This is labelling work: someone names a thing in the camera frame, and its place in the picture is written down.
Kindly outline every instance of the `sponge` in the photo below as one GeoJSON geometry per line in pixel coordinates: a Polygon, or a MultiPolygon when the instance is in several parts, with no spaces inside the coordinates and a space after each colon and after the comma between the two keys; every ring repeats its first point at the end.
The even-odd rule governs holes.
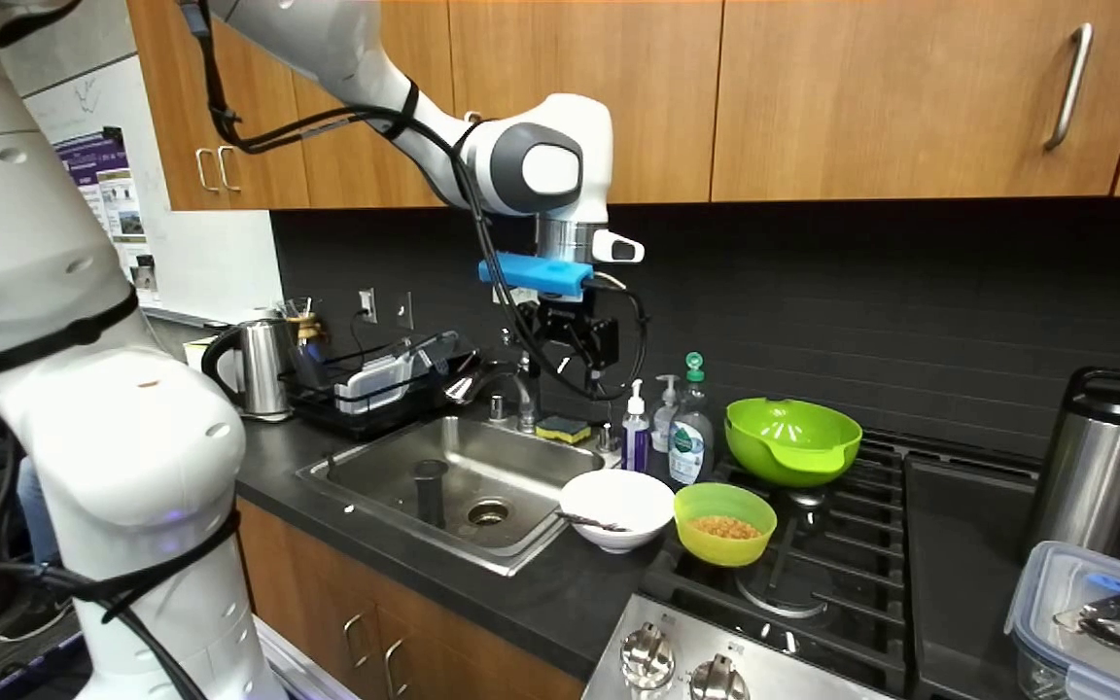
{"type": "Polygon", "coordinates": [[[534,435],[539,438],[559,439],[560,442],[577,445],[582,439],[590,438],[590,424],[575,421],[572,418],[545,417],[534,426],[534,435]]]}

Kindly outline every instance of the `jeans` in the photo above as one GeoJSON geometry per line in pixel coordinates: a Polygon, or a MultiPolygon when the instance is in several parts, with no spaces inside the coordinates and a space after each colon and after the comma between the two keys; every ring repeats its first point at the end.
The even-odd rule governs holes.
{"type": "Polygon", "coordinates": [[[40,493],[40,479],[37,478],[32,457],[19,460],[17,496],[19,496],[19,508],[24,511],[24,521],[28,526],[28,541],[32,544],[32,561],[35,563],[58,561],[58,541],[55,540],[55,528],[49,523],[46,498],[40,493]]]}

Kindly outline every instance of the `black backsplash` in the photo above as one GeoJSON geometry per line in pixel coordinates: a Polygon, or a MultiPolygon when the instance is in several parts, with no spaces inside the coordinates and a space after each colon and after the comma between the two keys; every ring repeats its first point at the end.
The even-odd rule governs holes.
{"type": "MultiPolygon", "coordinates": [[[[497,342],[467,214],[271,217],[284,292],[320,298],[339,347],[364,287],[382,318],[412,291],[418,332],[497,342]]],[[[1070,373],[1120,367],[1120,200],[657,205],[613,207],[610,221],[647,245],[645,264],[608,268],[652,318],[644,376],[682,373],[701,351],[715,418],[735,399],[795,395],[864,426],[1039,457],[1070,373]]],[[[493,226],[507,246],[532,231],[493,226]]],[[[606,305],[627,316],[622,298],[606,305]]],[[[390,321],[358,328],[365,343],[400,335],[390,321]]],[[[623,321],[619,372],[631,330],[623,321]]],[[[550,382],[542,395],[545,411],[608,416],[550,382]]]]}

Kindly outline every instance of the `stove knob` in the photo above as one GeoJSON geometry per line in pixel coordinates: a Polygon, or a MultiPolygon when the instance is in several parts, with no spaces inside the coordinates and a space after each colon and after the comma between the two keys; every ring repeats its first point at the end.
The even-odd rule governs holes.
{"type": "Polygon", "coordinates": [[[672,678],[672,644],[653,624],[629,634],[622,644],[622,670],[632,687],[654,690],[672,678]]]}
{"type": "Polygon", "coordinates": [[[741,674],[735,672],[728,656],[716,654],[715,660],[703,661],[689,679],[689,697],[693,700],[750,700],[741,674]]]}

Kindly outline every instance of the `sink drain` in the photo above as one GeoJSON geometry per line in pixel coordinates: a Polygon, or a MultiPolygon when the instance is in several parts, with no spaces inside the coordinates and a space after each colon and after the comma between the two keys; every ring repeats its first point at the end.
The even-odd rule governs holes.
{"type": "Polygon", "coordinates": [[[476,526],[493,526],[507,520],[507,505],[503,501],[479,501],[469,508],[468,517],[476,526]]]}

